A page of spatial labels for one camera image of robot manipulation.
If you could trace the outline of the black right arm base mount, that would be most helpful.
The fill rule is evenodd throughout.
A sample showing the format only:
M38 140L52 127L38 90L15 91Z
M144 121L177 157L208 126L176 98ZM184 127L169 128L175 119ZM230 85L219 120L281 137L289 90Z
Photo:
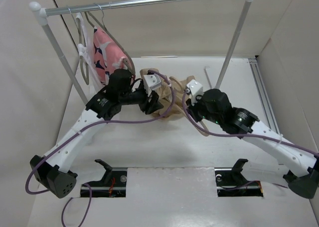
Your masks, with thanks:
M261 183L248 181L243 175L247 159L238 159L229 168L215 168L218 197L263 197Z

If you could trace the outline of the beige t shirt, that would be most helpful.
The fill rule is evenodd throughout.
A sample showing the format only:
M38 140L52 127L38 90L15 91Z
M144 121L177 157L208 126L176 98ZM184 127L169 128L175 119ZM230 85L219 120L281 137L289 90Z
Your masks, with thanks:
M162 86L156 89L155 92L158 94L159 102L163 105L163 108L158 111L155 111L151 115L152 117L159 117L160 115L163 115L161 119L166 119L166 120L177 120L182 117L186 117L185 112L182 109L183 90L191 80L195 80L195 77L188 76L184 80L179 80L173 76L170 76L168 79L175 93L174 105L172 106L168 114L163 115L163 113L168 109L169 105L171 104L172 95L171 95L170 87L163 80L163 78L161 78Z

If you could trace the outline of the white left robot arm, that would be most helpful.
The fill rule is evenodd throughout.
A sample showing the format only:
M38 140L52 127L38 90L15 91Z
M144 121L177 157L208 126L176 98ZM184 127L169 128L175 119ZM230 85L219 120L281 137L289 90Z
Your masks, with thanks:
M43 156L35 155L30 160L31 173L25 183L28 194L32 177L44 186L47 192L62 199L70 194L80 178L85 183L107 185L111 181L112 167L101 159L95 162L102 168L93 174L75 173L71 166L83 147L106 124L114 123L122 106L137 105L141 112L152 114L163 108L156 89L161 87L157 72L149 71L139 79L139 85L133 88L135 80L130 71L118 69L109 77L107 85L99 90L85 105L80 117L64 137Z

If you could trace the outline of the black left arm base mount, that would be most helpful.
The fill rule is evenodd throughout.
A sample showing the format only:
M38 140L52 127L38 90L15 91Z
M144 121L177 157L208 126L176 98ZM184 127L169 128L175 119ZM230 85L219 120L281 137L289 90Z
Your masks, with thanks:
M113 168L105 161L96 159L96 163L104 168L100 180L90 181L93 198L124 198L126 196L128 169L124 167Z

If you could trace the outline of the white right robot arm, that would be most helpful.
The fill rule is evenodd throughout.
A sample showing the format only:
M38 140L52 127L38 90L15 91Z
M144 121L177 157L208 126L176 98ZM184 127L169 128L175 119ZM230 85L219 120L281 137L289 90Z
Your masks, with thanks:
M235 191L257 182L267 182L305 199L313 199L319 188L319 155L293 144L268 128L255 114L233 107L228 96L219 89L193 92L186 89L182 107L187 119L195 126L202 120L218 125L223 133L204 133L223 138L238 138L263 150L278 161L277 165L262 165L248 159L238 159L222 181L224 191Z

